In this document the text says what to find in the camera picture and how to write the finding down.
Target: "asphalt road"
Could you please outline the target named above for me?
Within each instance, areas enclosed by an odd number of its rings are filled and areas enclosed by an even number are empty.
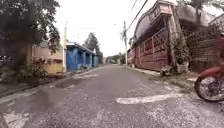
[[[0,123],[5,128],[224,127],[223,103],[205,103],[149,77],[106,66],[11,95],[0,99]]]

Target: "wall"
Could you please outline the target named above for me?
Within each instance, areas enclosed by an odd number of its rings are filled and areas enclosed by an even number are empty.
[[[191,56],[191,71],[200,73],[219,64],[222,47],[215,29],[206,28],[193,33],[187,38],[187,45]]]
[[[161,70],[170,64],[168,33],[168,30],[163,28],[134,47],[136,67]]]
[[[63,72],[63,65],[62,64],[51,64],[51,65],[45,65],[44,67],[48,74],[56,74],[56,73],[62,73]]]
[[[48,47],[37,47],[33,46],[32,50],[32,56],[33,56],[33,61],[38,60],[38,59],[44,59],[47,62],[50,63],[45,63],[45,70],[48,72],[48,74],[57,74],[63,72],[63,64],[62,64],[62,48],[59,49],[54,54],[51,54],[51,50],[48,49]]]
[[[63,49],[60,48],[54,54],[51,54],[51,50],[46,47],[36,47],[33,46],[33,57],[37,58],[50,58],[50,59],[61,59],[63,58]]]

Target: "concrete wall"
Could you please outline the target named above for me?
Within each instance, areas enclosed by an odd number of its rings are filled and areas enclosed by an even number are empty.
[[[59,49],[54,54],[51,54],[51,50],[47,47],[36,47],[33,46],[33,57],[37,58],[50,58],[50,59],[63,59],[63,49]]]
[[[60,49],[54,54],[51,54],[51,51],[47,47],[36,47],[33,46],[32,56],[33,59],[42,58],[45,60],[50,60],[50,64],[45,64],[44,68],[48,72],[48,74],[56,74],[63,72],[63,64],[62,63],[54,63],[53,60],[61,60],[63,57],[63,49]]]

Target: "house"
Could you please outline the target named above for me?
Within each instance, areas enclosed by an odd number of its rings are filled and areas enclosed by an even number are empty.
[[[48,74],[61,73],[63,72],[62,52],[63,48],[58,46],[56,53],[52,54],[51,50],[48,48],[48,43],[42,42],[40,45],[33,45],[32,61],[33,63],[42,61]]]
[[[202,27],[209,26],[215,17],[201,11]],[[188,35],[195,31],[195,9],[190,6],[174,5],[172,2],[158,0],[152,8],[139,19],[128,60],[135,67],[161,70],[176,64],[174,59],[174,39],[181,31]]]
[[[98,66],[98,56],[93,51],[76,42],[67,42],[66,48],[67,71]]]

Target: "roof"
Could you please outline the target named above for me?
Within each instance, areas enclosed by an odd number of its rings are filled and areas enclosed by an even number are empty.
[[[80,45],[80,44],[78,44],[78,43],[76,43],[76,42],[67,42],[66,45],[67,45],[67,46],[75,46],[75,47],[78,47],[78,48],[80,48],[80,49],[82,49],[82,50],[88,52],[88,53],[91,53],[91,54],[96,55],[96,53],[94,53],[93,51],[89,50],[88,48],[86,48],[86,47],[84,47],[84,46],[82,46],[82,45]]]

